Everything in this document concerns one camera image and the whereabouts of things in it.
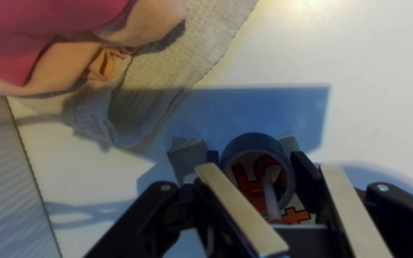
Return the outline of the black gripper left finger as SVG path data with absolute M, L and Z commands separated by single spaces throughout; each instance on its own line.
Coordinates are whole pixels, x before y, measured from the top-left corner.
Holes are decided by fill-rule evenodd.
M 85 258 L 164 258 L 187 229 L 197 231 L 207 258 L 289 258 L 277 222 L 220 168 L 223 150 L 177 139 L 168 150 L 177 179 L 151 183 Z

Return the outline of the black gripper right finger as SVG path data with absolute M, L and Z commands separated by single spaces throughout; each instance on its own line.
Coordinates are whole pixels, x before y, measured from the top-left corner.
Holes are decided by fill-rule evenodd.
M 290 258 L 413 258 L 413 193 L 389 182 L 356 188 L 340 166 L 316 165 L 294 136 L 280 140 L 296 195 L 316 224 L 289 226 Z

